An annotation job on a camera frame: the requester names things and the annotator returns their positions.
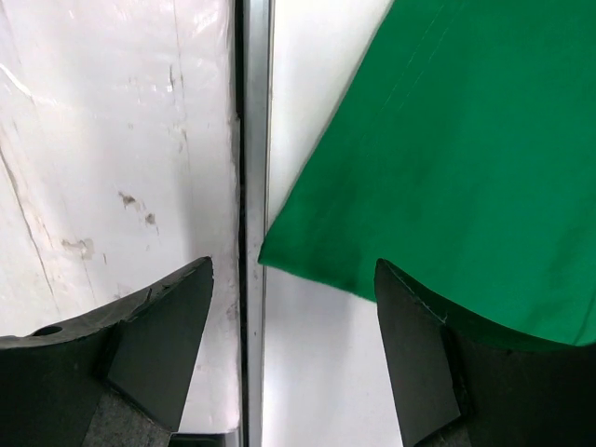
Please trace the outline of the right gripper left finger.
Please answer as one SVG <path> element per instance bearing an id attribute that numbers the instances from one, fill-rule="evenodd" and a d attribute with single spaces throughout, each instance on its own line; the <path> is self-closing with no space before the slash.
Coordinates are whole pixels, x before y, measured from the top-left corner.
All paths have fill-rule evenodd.
<path id="1" fill-rule="evenodd" d="M 5 446 L 166 446 L 179 429 L 213 291 L 208 257 L 1 340 Z"/>

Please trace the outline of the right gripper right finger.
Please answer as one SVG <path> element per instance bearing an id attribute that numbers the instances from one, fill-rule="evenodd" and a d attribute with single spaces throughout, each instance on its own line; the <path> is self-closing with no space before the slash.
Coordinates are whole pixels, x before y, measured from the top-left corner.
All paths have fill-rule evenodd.
<path id="1" fill-rule="evenodd" d="M 591 446 L 595 348 L 514 331 L 379 260 L 374 291 L 406 446 Z"/>

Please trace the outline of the green t shirt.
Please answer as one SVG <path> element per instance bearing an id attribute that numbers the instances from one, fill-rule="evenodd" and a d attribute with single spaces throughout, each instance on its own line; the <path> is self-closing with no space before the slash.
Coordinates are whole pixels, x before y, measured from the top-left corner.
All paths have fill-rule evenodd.
<path id="1" fill-rule="evenodd" d="M 595 340 L 595 5 L 397 1 L 259 260 L 372 299 L 387 260 L 512 330 Z"/>

